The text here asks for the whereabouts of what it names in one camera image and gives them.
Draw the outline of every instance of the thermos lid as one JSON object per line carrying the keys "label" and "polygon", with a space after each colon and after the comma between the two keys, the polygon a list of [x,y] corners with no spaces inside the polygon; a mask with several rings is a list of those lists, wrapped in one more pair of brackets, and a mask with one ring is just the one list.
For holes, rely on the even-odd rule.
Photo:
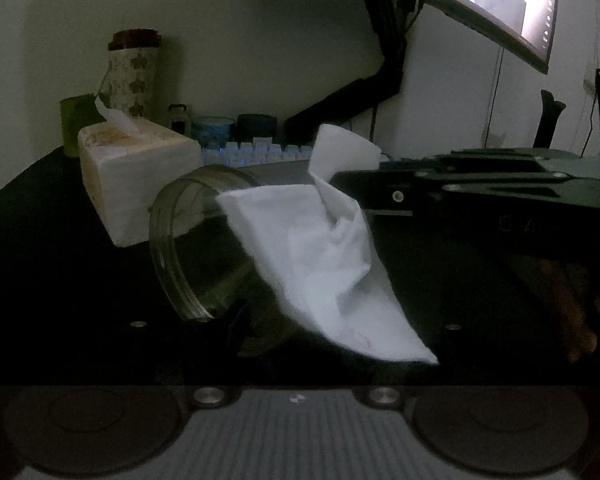
{"label": "thermos lid", "polygon": [[109,43],[109,50],[159,47],[161,41],[161,35],[152,28],[131,28],[116,32]]}

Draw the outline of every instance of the white wall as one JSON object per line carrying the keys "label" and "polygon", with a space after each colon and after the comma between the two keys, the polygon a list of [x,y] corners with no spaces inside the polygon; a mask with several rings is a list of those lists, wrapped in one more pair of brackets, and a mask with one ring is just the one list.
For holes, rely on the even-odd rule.
{"label": "white wall", "polygon": [[[596,8],[600,22],[600,0],[558,2],[548,76],[505,53],[492,145],[532,142],[547,88],[568,104],[555,145],[582,148]],[[58,101],[94,91],[107,41],[131,27],[163,35],[160,110],[182,101],[198,114],[264,112],[282,121],[381,62],[362,0],[0,0],[0,188],[60,145]],[[598,50],[600,58],[600,40]],[[379,109],[377,143],[408,157],[481,146],[497,53],[426,7],[410,33],[401,95]],[[356,118],[354,130],[366,135],[369,117]]]}
{"label": "white wall", "polygon": [[[584,88],[587,67],[600,67],[600,0],[558,0],[554,47],[548,75],[506,52],[496,97],[491,136],[503,146],[530,146],[542,113],[540,90],[551,91],[567,108],[556,128],[552,148],[580,154],[589,133],[592,92]],[[586,154],[600,151],[598,113]]]}

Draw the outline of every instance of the metal screw head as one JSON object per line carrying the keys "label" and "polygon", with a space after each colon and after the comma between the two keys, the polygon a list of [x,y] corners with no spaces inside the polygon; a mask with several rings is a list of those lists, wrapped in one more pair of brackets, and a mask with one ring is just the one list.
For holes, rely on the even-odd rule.
{"label": "metal screw head", "polygon": [[400,400],[400,392],[395,388],[380,386],[369,391],[369,399],[380,406],[395,404]]}
{"label": "metal screw head", "polygon": [[219,404],[224,400],[225,393],[220,388],[214,386],[205,386],[204,388],[198,388],[193,392],[193,400],[199,404],[206,406],[213,406]]}

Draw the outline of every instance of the monitor arm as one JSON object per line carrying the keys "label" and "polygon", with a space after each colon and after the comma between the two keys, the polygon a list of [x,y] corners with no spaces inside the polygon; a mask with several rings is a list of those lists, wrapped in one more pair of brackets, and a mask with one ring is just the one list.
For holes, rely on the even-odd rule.
{"label": "monitor arm", "polygon": [[285,142],[311,142],[320,124],[342,124],[400,92],[407,50],[407,16],[416,0],[365,0],[384,61],[376,74],[357,79],[285,121]]}

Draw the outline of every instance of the white tissue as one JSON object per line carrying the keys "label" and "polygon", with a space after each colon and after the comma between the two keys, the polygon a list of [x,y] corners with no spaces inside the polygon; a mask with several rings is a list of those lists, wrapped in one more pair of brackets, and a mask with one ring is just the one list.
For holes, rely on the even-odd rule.
{"label": "white tissue", "polygon": [[324,124],[310,163],[314,186],[261,186],[217,200],[286,316],[370,357],[436,364],[404,316],[360,206],[327,183],[338,171],[377,169],[380,155]]}
{"label": "white tissue", "polygon": [[107,120],[107,122],[113,124],[117,129],[121,130],[129,137],[135,137],[136,139],[143,140],[149,138],[148,135],[140,132],[136,124],[127,114],[125,114],[122,110],[107,108],[99,96],[96,97],[96,109],[98,110],[98,113]]}

